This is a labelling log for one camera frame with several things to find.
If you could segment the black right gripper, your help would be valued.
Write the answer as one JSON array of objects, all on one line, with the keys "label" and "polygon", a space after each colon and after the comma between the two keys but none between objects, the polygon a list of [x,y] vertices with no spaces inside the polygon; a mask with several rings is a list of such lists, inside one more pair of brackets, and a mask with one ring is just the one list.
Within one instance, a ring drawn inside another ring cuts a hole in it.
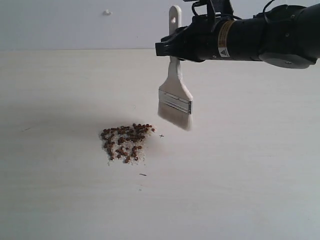
[{"label": "black right gripper", "polygon": [[188,26],[178,27],[173,33],[155,43],[155,55],[191,62],[197,62],[198,57],[203,61],[229,58],[227,39],[235,23],[231,2],[194,0],[191,10],[194,14],[191,23],[194,36]]}]

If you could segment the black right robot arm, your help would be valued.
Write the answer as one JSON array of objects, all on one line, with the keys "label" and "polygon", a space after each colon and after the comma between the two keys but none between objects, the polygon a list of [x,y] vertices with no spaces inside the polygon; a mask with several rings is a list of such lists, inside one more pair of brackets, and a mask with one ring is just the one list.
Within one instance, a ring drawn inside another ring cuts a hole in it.
[{"label": "black right robot arm", "polygon": [[265,62],[306,69],[320,57],[320,6],[279,5],[252,18],[233,13],[228,0],[195,0],[188,26],[174,26],[155,44],[157,56],[201,63],[206,60]]}]

